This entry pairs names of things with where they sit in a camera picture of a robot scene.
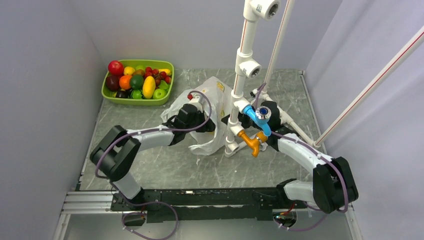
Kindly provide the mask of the white printed plastic bag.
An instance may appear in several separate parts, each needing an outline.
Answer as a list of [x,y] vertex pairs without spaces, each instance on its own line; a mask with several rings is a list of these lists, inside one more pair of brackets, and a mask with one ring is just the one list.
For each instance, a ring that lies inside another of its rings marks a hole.
[[232,110],[231,101],[232,88],[221,82],[216,77],[210,77],[202,85],[195,89],[186,90],[165,109],[160,117],[165,123],[169,118],[176,115],[184,104],[188,104],[189,93],[199,93],[203,96],[203,112],[205,113],[206,120],[201,127],[209,119],[215,123],[215,130],[213,132],[195,132],[191,131],[187,134],[197,141],[197,144],[188,147],[190,152],[195,155],[208,156],[215,153],[218,149],[226,144],[227,137],[227,121],[228,116]]

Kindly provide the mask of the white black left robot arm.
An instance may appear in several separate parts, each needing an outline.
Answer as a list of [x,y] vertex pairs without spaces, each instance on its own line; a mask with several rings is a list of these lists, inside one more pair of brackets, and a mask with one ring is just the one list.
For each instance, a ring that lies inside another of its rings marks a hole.
[[136,155],[151,148],[176,145],[190,132],[213,132],[216,125],[211,116],[211,106],[201,110],[186,103],[178,114],[157,127],[130,131],[114,126],[90,153],[95,174],[102,172],[103,178],[124,196],[124,204],[137,210],[146,200],[144,189],[130,173]]

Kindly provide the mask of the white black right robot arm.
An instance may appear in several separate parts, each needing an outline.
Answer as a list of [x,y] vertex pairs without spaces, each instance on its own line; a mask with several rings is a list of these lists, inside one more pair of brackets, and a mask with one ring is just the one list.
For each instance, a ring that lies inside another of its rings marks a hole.
[[326,214],[346,211],[348,205],[359,198],[359,192],[348,161],[343,157],[326,155],[302,140],[292,127],[285,126],[280,110],[273,101],[265,101],[254,108],[246,101],[235,103],[242,123],[255,127],[259,132],[252,138],[243,129],[235,134],[252,149],[257,157],[262,144],[267,144],[277,152],[283,153],[307,170],[311,181],[291,178],[276,186],[275,200],[287,208],[293,202],[314,204]]

